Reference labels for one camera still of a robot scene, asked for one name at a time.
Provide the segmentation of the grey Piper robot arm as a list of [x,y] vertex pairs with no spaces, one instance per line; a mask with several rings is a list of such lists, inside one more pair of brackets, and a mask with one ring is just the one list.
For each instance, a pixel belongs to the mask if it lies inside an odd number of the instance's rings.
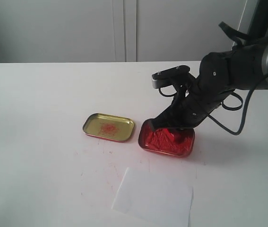
[[248,91],[240,106],[245,117],[251,94],[268,90],[268,37],[231,51],[209,53],[202,59],[197,77],[188,66],[180,65],[153,74],[152,83],[155,89],[175,89],[170,106],[149,121],[152,130],[195,128],[237,89]]

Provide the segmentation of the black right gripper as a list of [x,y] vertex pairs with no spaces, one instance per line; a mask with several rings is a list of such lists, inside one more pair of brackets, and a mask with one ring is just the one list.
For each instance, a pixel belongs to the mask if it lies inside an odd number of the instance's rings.
[[197,78],[189,73],[172,104],[156,118],[150,119],[152,131],[194,130],[233,92],[227,72],[205,71]]

